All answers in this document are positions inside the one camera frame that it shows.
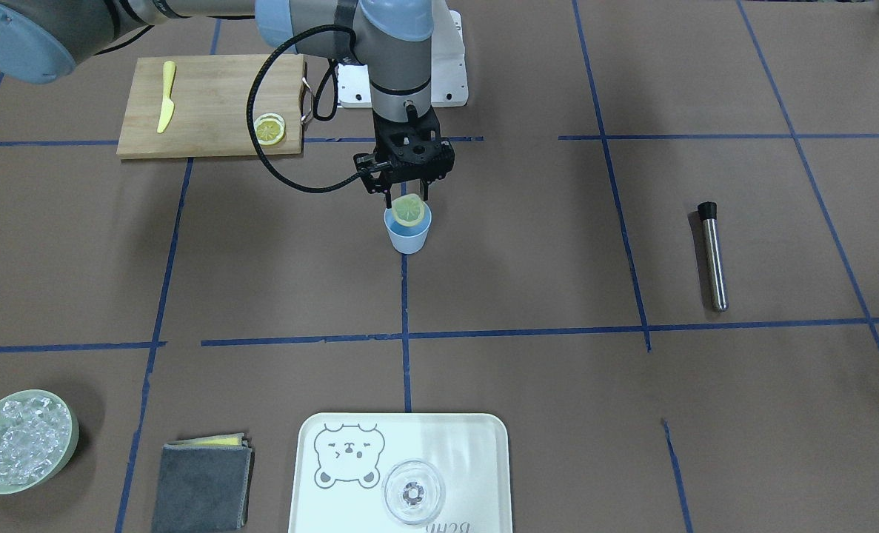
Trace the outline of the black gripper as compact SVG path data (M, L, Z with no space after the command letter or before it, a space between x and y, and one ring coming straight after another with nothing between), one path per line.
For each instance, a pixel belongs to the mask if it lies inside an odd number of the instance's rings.
M441 179L441 126L435 111L412 121L395 122L375 114L375 184L386 209L392 208L392 186L419 180L423 202L430 185Z

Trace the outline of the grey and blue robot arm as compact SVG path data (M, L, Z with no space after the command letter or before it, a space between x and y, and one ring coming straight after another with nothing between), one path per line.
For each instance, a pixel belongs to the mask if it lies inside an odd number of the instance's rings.
M354 156L352 180L391 203L395 184L416 180L422 197L454 166L432 89L430 1L0 1L0 71L30 84L67 76L88 58L126 47L166 21L252 19L273 48L257 72L245 116L254 136L254 101L284 52L325 58L323 82L338 65L365 65L375 148Z

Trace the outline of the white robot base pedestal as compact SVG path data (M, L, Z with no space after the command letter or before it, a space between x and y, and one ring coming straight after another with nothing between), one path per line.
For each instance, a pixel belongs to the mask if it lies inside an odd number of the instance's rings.
M469 100L467 63L461 14L446 1L432 1L435 30L432 34L430 101L433 107L464 106ZM369 109L372 97L367 65L338 67L338 106Z

